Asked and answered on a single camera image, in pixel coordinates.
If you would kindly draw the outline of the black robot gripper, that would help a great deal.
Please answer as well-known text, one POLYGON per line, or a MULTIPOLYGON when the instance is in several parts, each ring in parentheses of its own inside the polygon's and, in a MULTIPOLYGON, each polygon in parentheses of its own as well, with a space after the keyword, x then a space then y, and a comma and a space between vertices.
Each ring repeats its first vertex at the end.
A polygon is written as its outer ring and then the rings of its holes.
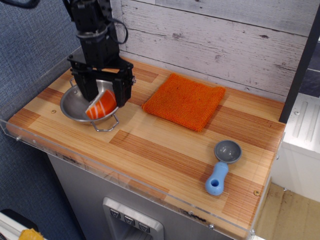
POLYGON ((82 96, 93 101, 99 94, 96 79, 112 82, 116 104, 123 107, 131 98, 132 86, 136 83, 133 64, 120 57, 116 39, 108 35, 81 35, 81 52, 70 55, 75 82, 82 96))

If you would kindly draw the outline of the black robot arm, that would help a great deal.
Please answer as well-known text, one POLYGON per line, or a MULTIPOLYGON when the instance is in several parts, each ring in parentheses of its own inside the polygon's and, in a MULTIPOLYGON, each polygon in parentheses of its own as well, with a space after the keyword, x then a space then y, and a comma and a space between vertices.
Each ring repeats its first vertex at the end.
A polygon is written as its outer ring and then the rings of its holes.
POLYGON ((112 84, 119 108, 131 98, 135 78, 133 64, 120 57, 121 42, 108 0, 65 0, 64 6, 76 26, 81 53, 71 54, 67 60, 82 96, 89 102, 98 95, 97 80, 112 84))

